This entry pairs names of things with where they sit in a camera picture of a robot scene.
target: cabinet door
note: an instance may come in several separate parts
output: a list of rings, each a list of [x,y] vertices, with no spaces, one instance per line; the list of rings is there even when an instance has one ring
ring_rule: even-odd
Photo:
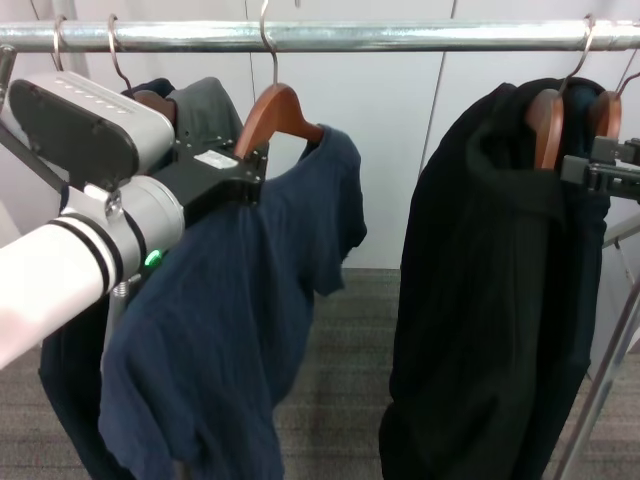
[[[250,20],[260,18],[261,0],[247,0]],[[271,21],[447,19],[451,0],[272,1]],[[280,54],[279,81],[291,85],[305,117],[340,129],[362,155],[362,190],[369,234],[347,259],[350,267],[398,268],[409,203],[416,184],[441,53]],[[272,82],[269,54],[253,55],[256,95]],[[290,168],[304,143],[277,135],[268,175]]]
[[[246,20],[243,0],[75,1],[79,20],[105,24],[111,13],[128,21]],[[92,80],[115,91],[126,88],[109,53],[88,54],[87,61]],[[217,77],[241,117],[253,105],[248,53],[118,53],[118,63],[133,86],[164,77],[176,88],[184,88],[204,77]]]

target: white label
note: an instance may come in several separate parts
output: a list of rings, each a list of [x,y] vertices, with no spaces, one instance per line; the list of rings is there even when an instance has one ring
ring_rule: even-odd
[[[193,158],[221,170],[225,168],[233,168],[238,165],[238,162],[233,158],[225,157],[221,153],[214,152],[213,150],[208,150],[200,155],[196,155]]]

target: clothing rack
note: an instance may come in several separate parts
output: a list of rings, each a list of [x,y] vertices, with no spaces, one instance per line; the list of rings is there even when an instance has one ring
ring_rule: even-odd
[[[61,52],[109,52],[107,21],[64,21]],[[489,52],[584,50],[584,20],[504,22],[267,22],[278,52]],[[0,44],[53,52],[55,22],[0,23]],[[123,52],[265,52],[258,22],[115,23]],[[595,23],[590,51],[640,48],[640,21]]]

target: gray carpet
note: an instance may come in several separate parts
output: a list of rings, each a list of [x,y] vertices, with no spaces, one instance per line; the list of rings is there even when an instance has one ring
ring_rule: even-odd
[[[346,281],[346,291],[318,300],[298,381],[275,414],[287,480],[382,478],[377,430],[389,401],[399,277],[395,271],[350,270]],[[37,364],[33,350],[0,372],[0,480],[87,480],[42,392]],[[568,427],[576,415],[574,409]],[[623,365],[575,476],[623,479],[640,479],[640,356],[635,355]]]

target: rack leg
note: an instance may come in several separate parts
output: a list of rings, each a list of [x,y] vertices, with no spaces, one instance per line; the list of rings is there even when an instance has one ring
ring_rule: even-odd
[[[627,353],[633,334],[640,323],[640,282],[636,282],[627,303],[620,315],[618,324],[613,332],[607,351],[605,352],[596,378],[591,385],[587,400],[582,407],[578,423],[576,424],[567,448],[562,455],[560,465],[556,471],[554,480],[570,480],[575,472],[578,459],[589,440],[591,431],[600,416],[604,402],[613,386],[618,369]]]

